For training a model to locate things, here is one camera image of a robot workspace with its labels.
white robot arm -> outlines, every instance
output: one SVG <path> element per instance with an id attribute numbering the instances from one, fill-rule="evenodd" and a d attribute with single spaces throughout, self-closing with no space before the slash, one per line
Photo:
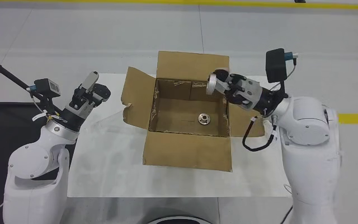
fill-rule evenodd
<path id="1" fill-rule="evenodd" d="M 281 88 L 271 91 L 254 80 L 218 69 L 208 79 L 206 92 L 224 94 L 231 103 L 246 110 L 256 110 L 264 118 L 271 117 L 273 130 L 280 128 L 282 159 L 293 196 L 291 224 L 336 224 L 333 214 L 335 188 L 341 166 L 337 113 L 311 97 L 292 97 L 285 93 L 286 60 L 297 54 L 276 49 L 266 54 L 266 73 L 269 82 L 280 82 Z M 245 144 L 256 152 L 259 148 Z"/>
<path id="2" fill-rule="evenodd" d="M 14 75 L 2 67 L 0 72 L 16 80 Z M 3 204 L 5 224 L 60 222 L 67 200 L 69 171 L 69 152 L 65 145 L 75 144 L 79 129 L 92 109 L 107 101 L 111 94 L 106 86 L 96 83 L 98 78 L 97 72 L 90 73 L 74 91 L 72 101 L 65 109 L 59 115 L 52 115 L 53 119 L 41 128 L 39 140 L 18 148 L 10 156 Z M 47 79 L 44 83 L 47 85 L 49 82 L 53 83 Z M 42 100 L 48 97 L 45 96 L 46 88 L 40 86 L 41 82 L 36 84 L 35 81 L 35 85 L 29 87 L 36 89 L 31 94 L 43 94 L 43 97 L 38 96 Z M 56 168 L 59 171 L 55 180 L 31 180 Z"/>

metal ring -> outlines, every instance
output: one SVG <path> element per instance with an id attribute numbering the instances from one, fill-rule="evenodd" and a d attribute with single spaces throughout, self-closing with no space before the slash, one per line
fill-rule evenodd
<path id="1" fill-rule="evenodd" d="M 200 114 L 198 117 L 198 121 L 202 125 L 207 125 L 210 123 L 210 117 L 207 114 Z"/>

cardboard box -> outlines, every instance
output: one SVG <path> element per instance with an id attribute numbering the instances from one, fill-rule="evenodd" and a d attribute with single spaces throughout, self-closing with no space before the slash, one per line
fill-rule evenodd
<path id="1" fill-rule="evenodd" d="M 127 124 L 147 129 L 143 164 L 231 171 L 230 136 L 242 137 L 255 111 L 205 94 L 209 74 L 228 68 L 229 57 L 159 52 L 157 78 L 129 67 L 121 101 Z M 210 123 L 201 125 L 199 114 Z M 257 120 L 250 137 L 263 136 Z"/>

tape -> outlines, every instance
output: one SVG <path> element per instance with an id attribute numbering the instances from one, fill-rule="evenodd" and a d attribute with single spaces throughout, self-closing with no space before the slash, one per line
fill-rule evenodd
<path id="1" fill-rule="evenodd" d="M 338 114 L 340 124 L 358 124 L 358 114 Z"/>
<path id="2" fill-rule="evenodd" d="M 241 6 L 271 8 L 317 8 L 330 10 L 358 10 L 358 4 L 342 3 L 294 3 L 252 2 L 235 0 L 0 0 L 0 2 L 67 2 L 67 3 L 145 3 L 145 4 L 193 4 L 203 6 Z"/>

table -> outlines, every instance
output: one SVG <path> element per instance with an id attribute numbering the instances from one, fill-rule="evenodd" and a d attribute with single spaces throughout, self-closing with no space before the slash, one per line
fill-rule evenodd
<path id="1" fill-rule="evenodd" d="M 265 76 L 248 76 L 270 87 Z M 142 164 L 146 130 L 123 122 L 121 92 L 125 74 L 100 74 L 111 90 L 81 127 L 68 183 L 69 197 L 288 197 L 280 140 L 250 152 L 233 138 L 233 172 Z M 265 144 L 266 137 L 247 144 Z"/>

